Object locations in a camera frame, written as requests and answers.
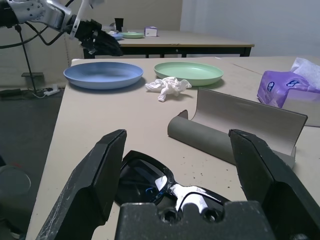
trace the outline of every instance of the small plate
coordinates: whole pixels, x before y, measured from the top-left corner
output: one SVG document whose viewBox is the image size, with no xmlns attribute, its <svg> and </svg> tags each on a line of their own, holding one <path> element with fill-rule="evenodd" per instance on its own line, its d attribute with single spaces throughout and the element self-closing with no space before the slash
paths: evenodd
<svg viewBox="0 0 320 240">
<path fill-rule="evenodd" d="M 119 89 L 135 84 L 142 68 L 123 62 L 90 62 L 71 66 L 63 74 L 71 84 L 85 89 Z"/>
<path fill-rule="evenodd" d="M 214 84 L 224 75 L 224 72 L 215 66 L 180 61 L 157 64 L 154 71 L 159 78 L 176 77 L 179 81 L 185 79 L 192 86 Z"/>
<path fill-rule="evenodd" d="M 122 35 L 125 39 L 142 39 L 145 37 L 145 35 L 140 32 L 123 32 Z"/>
</svg>

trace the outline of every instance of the crumpled tissue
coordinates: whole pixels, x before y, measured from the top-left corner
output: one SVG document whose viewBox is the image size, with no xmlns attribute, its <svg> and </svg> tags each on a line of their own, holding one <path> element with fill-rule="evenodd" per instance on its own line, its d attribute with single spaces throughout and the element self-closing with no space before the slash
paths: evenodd
<svg viewBox="0 0 320 240">
<path fill-rule="evenodd" d="M 297 57 L 291 67 L 291 72 L 304 77 L 312 87 L 320 90 L 320 66 Z"/>
<path fill-rule="evenodd" d="M 144 86 L 150 92 L 160 93 L 158 96 L 159 102 L 164 102 L 167 94 L 173 94 L 177 97 L 179 93 L 192 87 L 187 80 L 183 79 L 178 81 L 174 76 L 168 76 L 164 79 L 156 79 L 154 82 L 147 83 Z"/>
</svg>

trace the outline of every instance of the wall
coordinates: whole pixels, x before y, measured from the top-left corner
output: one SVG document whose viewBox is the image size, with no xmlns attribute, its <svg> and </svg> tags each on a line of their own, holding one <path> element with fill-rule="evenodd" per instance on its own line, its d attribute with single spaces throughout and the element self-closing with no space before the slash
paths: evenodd
<svg viewBox="0 0 320 240">
<path fill-rule="evenodd" d="M 70 6 L 76 13 L 81 1 L 75 0 Z M 182 0 L 106 0 L 93 10 L 88 10 L 86 16 L 103 25 L 114 22 L 115 17 L 124 18 L 128 29 L 142 29 L 145 26 L 157 26 L 161 30 L 179 30 L 182 10 Z M 38 30 L 43 24 L 34 23 Z M 1 28 L 0 45 L 19 43 L 19 34 L 14 28 Z M 28 26 L 22 25 L 24 39 L 34 35 Z M 57 32 L 47 29 L 43 37 L 50 41 Z M 58 83 L 63 86 L 66 80 L 63 71 L 73 58 L 83 58 L 83 52 L 77 40 L 61 37 L 52 46 L 45 46 L 37 37 L 26 45 L 31 69 L 33 72 L 43 72 L 45 83 L 37 87 Z M 0 90 L 26 87 L 26 80 L 21 77 L 28 72 L 22 46 L 0 49 Z"/>
<path fill-rule="evenodd" d="M 183 0 L 182 31 L 255 44 L 251 56 L 320 56 L 320 1 Z"/>
</svg>

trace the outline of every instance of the tissue box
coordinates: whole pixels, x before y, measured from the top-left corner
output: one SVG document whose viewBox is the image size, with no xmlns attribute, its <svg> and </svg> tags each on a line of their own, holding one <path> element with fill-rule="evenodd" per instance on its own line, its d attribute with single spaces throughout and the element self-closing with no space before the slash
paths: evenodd
<svg viewBox="0 0 320 240">
<path fill-rule="evenodd" d="M 305 114 L 306 126 L 320 127 L 320 90 L 301 75 L 265 71 L 257 97 L 263 104 Z"/>
<path fill-rule="evenodd" d="M 144 28 L 144 36 L 158 37 L 158 28 L 156 28 L 155 26 L 146 26 Z"/>
</svg>

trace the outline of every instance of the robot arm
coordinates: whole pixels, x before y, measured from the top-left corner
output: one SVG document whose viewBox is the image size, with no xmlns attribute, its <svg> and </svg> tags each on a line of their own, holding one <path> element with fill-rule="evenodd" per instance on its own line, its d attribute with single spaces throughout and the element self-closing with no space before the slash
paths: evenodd
<svg viewBox="0 0 320 240">
<path fill-rule="evenodd" d="M 106 55 L 121 56 L 119 43 L 102 31 L 102 25 L 94 20 L 83 21 L 86 8 L 93 8 L 101 0 L 82 0 L 78 14 L 53 0 L 0 0 L 0 28 L 11 28 L 26 22 L 43 23 L 61 33 L 77 38 L 90 53 L 103 52 Z"/>
</svg>

